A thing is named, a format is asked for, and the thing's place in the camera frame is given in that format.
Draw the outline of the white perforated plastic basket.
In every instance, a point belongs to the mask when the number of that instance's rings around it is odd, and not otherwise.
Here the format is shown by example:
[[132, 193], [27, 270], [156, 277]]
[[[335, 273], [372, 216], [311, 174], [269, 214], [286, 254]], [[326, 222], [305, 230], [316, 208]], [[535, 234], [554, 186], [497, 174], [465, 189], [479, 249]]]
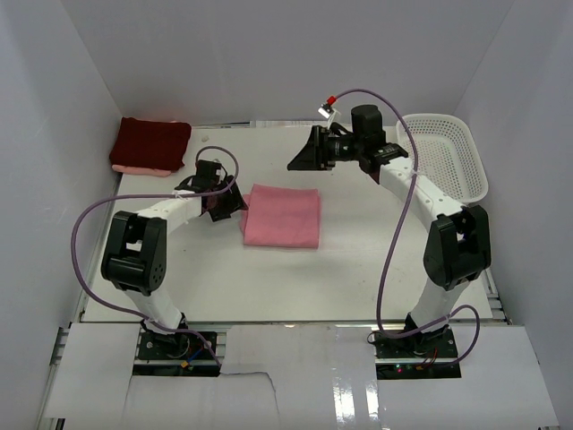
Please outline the white perforated plastic basket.
[[463, 205], [481, 201], [489, 190], [474, 138], [459, 118], [442, 114], [412, 114], [396, 123], [398, 144], [409, 155], [418, 153], [418, 187], [432, 183]]

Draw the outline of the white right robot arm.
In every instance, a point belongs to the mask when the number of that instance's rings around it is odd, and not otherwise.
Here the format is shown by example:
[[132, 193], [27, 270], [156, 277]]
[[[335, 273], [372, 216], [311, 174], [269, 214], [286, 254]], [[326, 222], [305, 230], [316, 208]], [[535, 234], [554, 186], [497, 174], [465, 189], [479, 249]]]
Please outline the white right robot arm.
[[376, 331], [371, 338], [422, 354], [445, 337], [462, 292], [491, 265], [489, 216], [479, 205], [488, 185], [474, 138], [460, 119], [408, 115], [396, 131], [396, 141], [390, 142], [376, 106], [353, 107], [349, 129], [334, 120], [313, 126], [287, 168], [326, 171], [355, 161], [404, 204], [404, 215], [414, 215], [426, 229], [427, 281], [405, 329]]

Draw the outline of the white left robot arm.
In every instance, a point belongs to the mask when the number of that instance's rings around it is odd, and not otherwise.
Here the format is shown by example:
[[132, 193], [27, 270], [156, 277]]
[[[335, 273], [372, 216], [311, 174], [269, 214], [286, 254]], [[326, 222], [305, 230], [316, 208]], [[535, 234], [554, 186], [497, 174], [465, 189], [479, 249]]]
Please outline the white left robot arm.
[[100, 266], [103, 279], [135, 304], [143, 326], [160, 335], [176, 335], [184, 324], [184, 313], [162, 287], [168, 236], [205, 213], [218, 222], [247, 208], [236, 177], [220, 162], [201, 159], [195, 167], [165, 200], [113, 216]]

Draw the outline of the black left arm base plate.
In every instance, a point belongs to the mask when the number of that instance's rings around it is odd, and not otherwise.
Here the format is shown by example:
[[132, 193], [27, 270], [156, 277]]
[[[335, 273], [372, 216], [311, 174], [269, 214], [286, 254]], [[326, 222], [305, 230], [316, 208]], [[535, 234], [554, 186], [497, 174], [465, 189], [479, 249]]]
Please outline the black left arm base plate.
[[133, 363], [134, 376], [217, 377], [219, 366], [195, 335], [142, 331]]

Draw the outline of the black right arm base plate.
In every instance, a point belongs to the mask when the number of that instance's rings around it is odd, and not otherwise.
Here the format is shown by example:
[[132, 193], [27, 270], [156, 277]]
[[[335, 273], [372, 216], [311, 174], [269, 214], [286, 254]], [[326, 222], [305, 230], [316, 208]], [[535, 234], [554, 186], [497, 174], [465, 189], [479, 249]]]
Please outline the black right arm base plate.
[[371, 332], [366, 340], [375, 349], [376, 375], [379, 381], [417, 381], [459, 379], [462, 374], [458, 348], [449, 326], [437, 334], [422, 333], [390, 339], [379, 331]]

